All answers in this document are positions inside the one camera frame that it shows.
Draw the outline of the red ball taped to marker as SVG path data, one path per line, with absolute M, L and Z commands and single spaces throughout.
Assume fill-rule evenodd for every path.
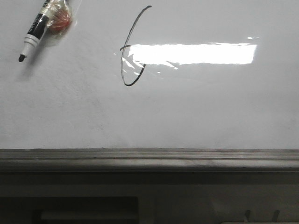
M 47 8 L 50 17 L 46 28 L 53 35 L 64 35 L 73 19 L 73 8 L 70 2 L 68 0 L 51 0 Z

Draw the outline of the black whiteboard marker pen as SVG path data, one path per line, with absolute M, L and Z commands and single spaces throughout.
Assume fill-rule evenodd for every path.
M 57 13 L 55 2 L 55 0 L 46 0 L 40 12 L 32 22 L 32 25 L 24 38 L 24 47 L 20 53 L 18 59 L 19 62 L 23 62 L 40 43 L 40 40 L 50 26 L 50 22 Z

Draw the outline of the white whiteboard surface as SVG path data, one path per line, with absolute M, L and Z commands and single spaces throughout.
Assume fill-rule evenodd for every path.
M 40 0 L 0 3 L 1 148 L 299 147 L 296 0 L 76 0 L 18 62 Z

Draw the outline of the grey aluminium whiteboard frame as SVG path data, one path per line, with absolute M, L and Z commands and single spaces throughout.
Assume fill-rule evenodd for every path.
M 297 172 L 297 149 L 2 149 L 3 173 Z

